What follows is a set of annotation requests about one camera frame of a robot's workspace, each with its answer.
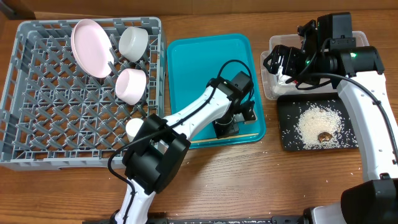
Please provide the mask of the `black waste tray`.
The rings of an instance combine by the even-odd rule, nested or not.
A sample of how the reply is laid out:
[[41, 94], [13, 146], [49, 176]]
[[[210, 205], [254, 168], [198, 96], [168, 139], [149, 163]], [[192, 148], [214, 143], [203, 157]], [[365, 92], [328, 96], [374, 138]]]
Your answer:
[[280, 126], [286, 126], [288, 122], [286, 117], [289, 114], [298, 115], [299, 107], [302, 106], [307, 108], [309, 104], [318, 104], [321, 106], [330, 106], [335, 109], [339, 109], [343, 112], [343, 115], [349, 118], [348, 112], [336, 93], [316, 93], [316, 94], [304, 94], [304, 95], [284, 95], [277, 99], [277, 112]]

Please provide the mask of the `wooden chopstick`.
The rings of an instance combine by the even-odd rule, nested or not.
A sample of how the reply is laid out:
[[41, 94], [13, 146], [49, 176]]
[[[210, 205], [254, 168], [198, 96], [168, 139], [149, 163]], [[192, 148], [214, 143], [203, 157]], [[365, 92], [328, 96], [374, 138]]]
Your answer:
[[244, 137], [249, 137], [249, 136], [257, 136], [258, 133], [252, 133], [252, 134], [240, 134], [240, 135], [234, 135], [234, 136], [229, 136], [227, 138], [212, 138], [212, 139], [203, 139], [203, 140], [197, 140], [197, 141], [191, 141], [191, 143], [203, 143], [203, 142], [213, 142], [213, 141], [218, 141], [218, 140], [227, 140], [227, 139], [236, 139], [236, 138], [244, 138]]

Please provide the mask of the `pink round plate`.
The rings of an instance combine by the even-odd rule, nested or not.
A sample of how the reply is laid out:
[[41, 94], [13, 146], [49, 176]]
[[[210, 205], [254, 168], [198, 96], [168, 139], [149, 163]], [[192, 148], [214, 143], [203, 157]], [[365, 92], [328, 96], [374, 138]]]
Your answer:
[[72, 30], [71, 48], [80, 68], [95, 78], [111, 73], [112, 45], [104, 29], [94, 20], [82, 19]]

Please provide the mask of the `clear plastic bin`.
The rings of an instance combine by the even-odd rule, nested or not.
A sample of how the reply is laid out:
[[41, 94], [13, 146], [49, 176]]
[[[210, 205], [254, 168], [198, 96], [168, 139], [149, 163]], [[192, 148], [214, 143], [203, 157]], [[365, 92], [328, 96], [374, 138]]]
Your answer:
[[[302, 45], [303, 37], [299, 36], [298, 34], [288, 34], [288, 35], [274, 35], [269, 39], [269, 50], [266, 50], [261, 53], [261, 77], [262, 77], [262, 84], [264, 89], [264, 94], [269, 100], [276, 100], [279, 96], [276, 95], [273, 91], [275, 82], [276, 82], [276, 75], [271, 74], [267, 71], [265, 66], [263, 66], [264, 59], [271, 53], [273, 48], [276, 45], [286, 45], [288, 47], [296, 47], [300, 48]], [[295, 90], [288, 92], [284, 95], [300, 95], [300, 94], [312, 94], [312, 93], [336, 93], [331, 86], [331, 84], [327, 86], [323, 86], [321, 88], [317, 88], [314, 90]]]

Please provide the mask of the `teal serving tray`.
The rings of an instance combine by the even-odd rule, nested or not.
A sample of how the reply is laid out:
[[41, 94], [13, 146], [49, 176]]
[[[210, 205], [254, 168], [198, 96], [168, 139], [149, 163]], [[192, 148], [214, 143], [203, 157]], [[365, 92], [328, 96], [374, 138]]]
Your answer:
[[[171, 113], [174, 114], [199, 98], [211, 78], [215, 78], [222, 65], [228, 60], [233, 62], [221, 72], [227, 80], [238, 72], [251, 71], [254, 82], [254, 111], [257, 120], [252, 124], [239, 123], [240, 134], [258, 133], [257, 136], [218, 140], [213, 142], [191, 143], [191, 149], [228, 146], [260, 141], [266, 133], [266, 122], [262, 108], [254, 59], [249, 39], [242, 34], [213, 35], [173, 41], [167, 49], [167, 67], [169, 76], [169, 93]], [[216, 138], [212, 124], [202, 129], [192, 141]]]

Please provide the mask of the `brown food lump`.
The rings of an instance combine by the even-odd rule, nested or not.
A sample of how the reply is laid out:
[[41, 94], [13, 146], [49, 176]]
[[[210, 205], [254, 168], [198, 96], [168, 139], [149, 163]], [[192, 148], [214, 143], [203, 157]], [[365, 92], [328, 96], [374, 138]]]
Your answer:
[[328, 132], [322, 132], [318, 135], [319, 143], [329, 142], [333, 139], [333, 135]]

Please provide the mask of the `white rice pile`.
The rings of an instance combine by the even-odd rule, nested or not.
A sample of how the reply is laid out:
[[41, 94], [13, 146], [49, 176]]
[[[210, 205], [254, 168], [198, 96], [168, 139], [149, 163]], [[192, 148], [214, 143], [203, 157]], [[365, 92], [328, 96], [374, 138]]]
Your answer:
[[[339, 109], [316, 103], [300, 106], [298, 115], [289, 114], [288, 124], [281, 125], [281, 140], [286, 151], [352, 149], [358, 142], [351, 121]], [[318, 135], [328, 132], [333, 135], [329, 142], [319, 143]]]

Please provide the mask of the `pink bowl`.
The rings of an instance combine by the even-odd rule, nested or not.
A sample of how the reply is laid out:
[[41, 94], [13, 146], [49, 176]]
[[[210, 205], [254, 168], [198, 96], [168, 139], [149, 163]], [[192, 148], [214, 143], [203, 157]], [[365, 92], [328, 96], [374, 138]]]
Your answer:
[[132, 68], [124, 69], [116, 80], [116, 96], [129, 105], [135, 105], [142, 98], [146, 83], [144, 71]]

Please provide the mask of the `grey bowl with rice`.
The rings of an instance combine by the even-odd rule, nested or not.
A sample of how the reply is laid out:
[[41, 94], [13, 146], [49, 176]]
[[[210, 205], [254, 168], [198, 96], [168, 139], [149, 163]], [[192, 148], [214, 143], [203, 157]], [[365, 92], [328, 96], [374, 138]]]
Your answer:
[[131, 62], [138, 61], [146, 52], [148, 32], [139, 27], [128, 27], [119, 40], [119, 51]]

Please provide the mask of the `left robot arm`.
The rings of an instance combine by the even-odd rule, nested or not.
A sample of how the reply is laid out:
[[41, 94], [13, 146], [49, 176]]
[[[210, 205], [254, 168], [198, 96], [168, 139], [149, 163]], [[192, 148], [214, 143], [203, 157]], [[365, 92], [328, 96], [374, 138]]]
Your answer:
[[252, 77], [237, 73], [232, 80], [212, 78], [202, 96], [183, 110], [160, 118], [150, 115], [138, 129], [133, 141], [121, 148], [124, 175], [114, 175], [127, 183], [122, 207], [110, 223], [146, 223], [155, 194], [176, 176], [191, 145], [192, 138], [212, 124], [218, 139], [238, 134], [234, 116], [254, 121]]

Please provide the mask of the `white napkin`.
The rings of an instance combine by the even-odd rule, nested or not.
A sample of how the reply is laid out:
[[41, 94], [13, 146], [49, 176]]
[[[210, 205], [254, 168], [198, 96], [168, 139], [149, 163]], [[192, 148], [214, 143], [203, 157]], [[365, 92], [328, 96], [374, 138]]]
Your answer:
[[295, 83], [286, 84], [286, 81], [289, 78], [290, 78], [289, 76], [283, 74], [276, 75], [276, 82], [273, 89], [276, 95], [284, 95], [288, 92], [295, 90]]

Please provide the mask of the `white plastic cup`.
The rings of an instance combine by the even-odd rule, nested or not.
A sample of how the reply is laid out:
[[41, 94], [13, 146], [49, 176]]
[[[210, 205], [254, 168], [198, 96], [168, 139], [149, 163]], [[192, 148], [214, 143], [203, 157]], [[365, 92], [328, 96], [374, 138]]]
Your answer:
[[132, 142], [134, 140], [143, 123], [144, 120], [140, 118], [130, 119], [126, 123], [125, 130], [129, 142]]

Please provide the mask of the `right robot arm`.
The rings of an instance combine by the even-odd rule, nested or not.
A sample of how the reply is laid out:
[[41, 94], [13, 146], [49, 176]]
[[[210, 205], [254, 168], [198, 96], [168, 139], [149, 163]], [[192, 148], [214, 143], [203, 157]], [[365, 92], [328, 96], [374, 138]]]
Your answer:
[[345, 190], [337, 203], [307, 208], [299, 223], [397, 222], [397, 122], [386, 93], [384, 65], [373, 46], [359, 47], [351, 14], [320, 16], [303, 26], [301, 48], [277, 45], [262, 61], [308, 90], [325, 79], [351, 120], [361, 154], [364, 182]]

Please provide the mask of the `grey dishwasher rack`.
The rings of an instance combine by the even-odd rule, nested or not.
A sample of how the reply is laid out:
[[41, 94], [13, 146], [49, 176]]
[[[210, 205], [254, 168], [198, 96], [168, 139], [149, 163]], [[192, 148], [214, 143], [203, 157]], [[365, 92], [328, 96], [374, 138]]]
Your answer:
[[[77, 20], [22, 22], [16, 32], [1, 98], [1, 165], [12, 170], [66, 167], [123, 167], [116, 150], [128, 142], [126, 123], [164, 115], [167, 41], [157, 17], [99, 19], [114, 63], [106, 78], [95, 78], [76, 63], [71, 34]], [[128, 27], [143, 28], [149, 41], [131, 62], [119, 40]], [[145, 93], [135, 105], [120, 100], [114, 87], [127, 68], [145, 72]]]

